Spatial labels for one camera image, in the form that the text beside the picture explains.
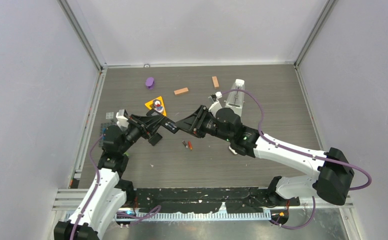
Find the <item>black remote battery cover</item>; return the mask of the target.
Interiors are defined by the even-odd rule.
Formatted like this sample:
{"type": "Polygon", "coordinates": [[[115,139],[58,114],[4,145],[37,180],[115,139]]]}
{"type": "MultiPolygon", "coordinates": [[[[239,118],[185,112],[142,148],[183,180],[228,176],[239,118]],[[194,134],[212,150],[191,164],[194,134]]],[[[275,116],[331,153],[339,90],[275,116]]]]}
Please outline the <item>black remote battery cover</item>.
{"type": "Polygon", "coordinates": [[[152,146],[155,146],[162,138],[163,138],[162,135],[160,135],[159,133],[155,133],[153,136],[151,136],[151,137],[148,139],[148,142],[149,142],[152,146]]]}

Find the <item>black remote control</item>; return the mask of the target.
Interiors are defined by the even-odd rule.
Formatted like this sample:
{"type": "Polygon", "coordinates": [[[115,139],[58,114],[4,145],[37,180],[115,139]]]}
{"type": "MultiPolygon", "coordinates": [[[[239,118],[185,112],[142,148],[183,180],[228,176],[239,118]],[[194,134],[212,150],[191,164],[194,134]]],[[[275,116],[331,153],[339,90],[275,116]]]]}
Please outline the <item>black remote control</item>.
{"type": "Polygon", "coordinates": [[[162,113],[156,111],[155,109],[151,109],[146,113],[147,116],[158,116],[160,118],[159,124],[166,128],[171,133],[175,134],[178,132],[179,128],[176,125],[176,123],[168,118],[167,116],[164,116],[162,113]]]}

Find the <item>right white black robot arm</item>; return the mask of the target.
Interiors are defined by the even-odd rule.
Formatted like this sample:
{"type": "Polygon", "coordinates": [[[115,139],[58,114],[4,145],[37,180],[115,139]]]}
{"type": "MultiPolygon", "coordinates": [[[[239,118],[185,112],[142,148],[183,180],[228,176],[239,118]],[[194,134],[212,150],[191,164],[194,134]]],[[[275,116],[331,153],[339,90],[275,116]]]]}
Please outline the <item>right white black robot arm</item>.
{"type": "Polygon", "coordinates": [[[355,173],[337,148],[312,150],[274,139],[244,125],[241,117],[226,107],[212,114],[202,105],[176,126],[197,138],[209,134],[225,140],[241,156],[271,160],[302,172],[302,176],[272,179],[267,198],[273,205],[297,197],[319,197],[337,206],[346,202],[355,173]]]}

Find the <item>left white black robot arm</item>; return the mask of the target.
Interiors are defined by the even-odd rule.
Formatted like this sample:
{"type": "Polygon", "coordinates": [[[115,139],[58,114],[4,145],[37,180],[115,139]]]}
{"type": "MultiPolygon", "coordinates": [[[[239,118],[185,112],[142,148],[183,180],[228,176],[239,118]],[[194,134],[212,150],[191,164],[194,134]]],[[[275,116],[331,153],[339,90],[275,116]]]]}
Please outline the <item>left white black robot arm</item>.
{"type": "Polygon", "coordinates": [[[130,207],[136,199],[133,183],[122,179],[129,162],[126,152],[140,138],[155,146],[162,139],[160,127],[177,131],[172,120],[154,109],[144,116],[128,115],[122,109],[116,119],[99,137],[102,153],[94,163],[92,184],[69,219],[57,222],[53,230],[55,240],[101,240],[118,210],[130,207]]]}

